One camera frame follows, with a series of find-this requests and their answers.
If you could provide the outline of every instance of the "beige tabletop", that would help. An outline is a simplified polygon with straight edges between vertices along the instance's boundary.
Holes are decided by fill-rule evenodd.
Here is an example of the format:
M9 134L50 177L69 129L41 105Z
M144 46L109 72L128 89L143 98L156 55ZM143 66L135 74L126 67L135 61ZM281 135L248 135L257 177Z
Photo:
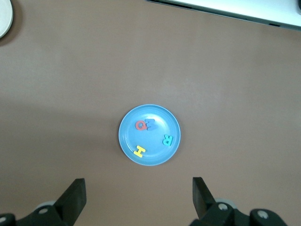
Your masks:
M245 214L301 210L301 32L144 0L12 0L0 40L0 213L85 178L76 226L188 226L192 177ZM132 108L182 132L155 167L122 152Z

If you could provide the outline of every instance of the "white round object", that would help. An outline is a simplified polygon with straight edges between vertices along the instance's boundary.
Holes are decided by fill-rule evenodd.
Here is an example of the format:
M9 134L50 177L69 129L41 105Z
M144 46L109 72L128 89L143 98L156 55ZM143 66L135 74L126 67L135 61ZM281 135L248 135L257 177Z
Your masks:
M8 32L13 22L13 7L10 0L0 0L0 38Z

